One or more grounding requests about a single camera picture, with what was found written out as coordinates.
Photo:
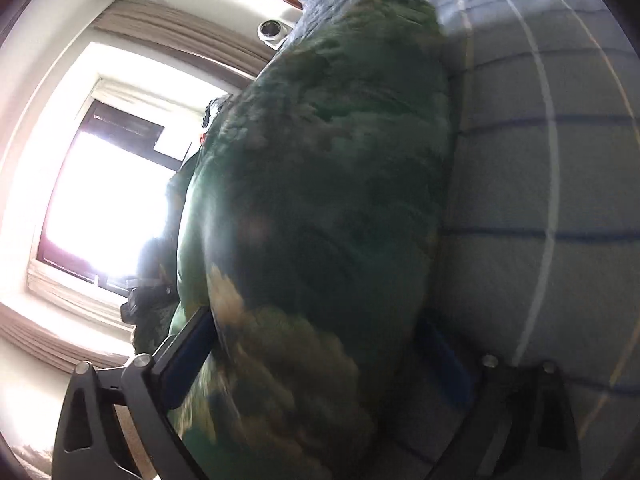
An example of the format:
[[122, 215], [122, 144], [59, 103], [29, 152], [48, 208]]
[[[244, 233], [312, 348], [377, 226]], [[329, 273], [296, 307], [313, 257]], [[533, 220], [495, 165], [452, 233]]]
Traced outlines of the blue checked duvet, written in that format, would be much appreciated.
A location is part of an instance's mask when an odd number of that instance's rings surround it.
[[[299, 0], [292, 39], [356, 0]], [[426, 0], [454, 172], [433, 306], [477, 348], [558, 363], [582, 474], [639, 474], [639, 59], [603, 0]]]

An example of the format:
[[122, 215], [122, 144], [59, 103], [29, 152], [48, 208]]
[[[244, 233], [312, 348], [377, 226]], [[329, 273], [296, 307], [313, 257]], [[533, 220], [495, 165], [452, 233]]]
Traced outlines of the green patterned silk jacket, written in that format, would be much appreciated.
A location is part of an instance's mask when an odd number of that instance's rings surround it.
[[425, 0], [358, 0], [278, 55], [168, 184], [122, 319], [152, 352], [201, 308], [215, 336], [170, 415], [211, 479], [346, 479], [425, 289], [452, 131]]

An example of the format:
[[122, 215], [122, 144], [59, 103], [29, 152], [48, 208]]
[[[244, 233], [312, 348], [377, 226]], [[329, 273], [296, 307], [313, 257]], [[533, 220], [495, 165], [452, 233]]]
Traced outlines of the clothes pile on cabinet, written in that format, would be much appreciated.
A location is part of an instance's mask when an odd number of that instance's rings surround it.
[[206, 136], [208, 135], [209, 128], [214, 119], [234, 100], [234, 98], [234, 94], [227, 93], [208, 102], [202, 118], [202, 134], [200, 136], [201, 144], [205, 143]]

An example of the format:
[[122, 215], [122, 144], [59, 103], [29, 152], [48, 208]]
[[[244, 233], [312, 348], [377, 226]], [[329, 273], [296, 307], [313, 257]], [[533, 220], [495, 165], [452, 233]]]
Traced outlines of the white round fan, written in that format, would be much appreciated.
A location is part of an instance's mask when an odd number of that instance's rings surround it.
[[278, 20], [265, 20], [257, 27], [257, 37], [272, 50], [279, 50], [292, 28]]

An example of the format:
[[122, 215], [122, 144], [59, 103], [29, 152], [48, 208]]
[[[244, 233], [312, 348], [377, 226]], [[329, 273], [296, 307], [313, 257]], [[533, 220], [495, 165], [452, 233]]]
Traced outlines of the beige curtain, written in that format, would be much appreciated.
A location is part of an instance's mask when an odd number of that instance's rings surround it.
[[146, 0], [117, 0], [92, 27], [186, 63], [244, 89], [268, 65], [273, 50], [237, 32]]

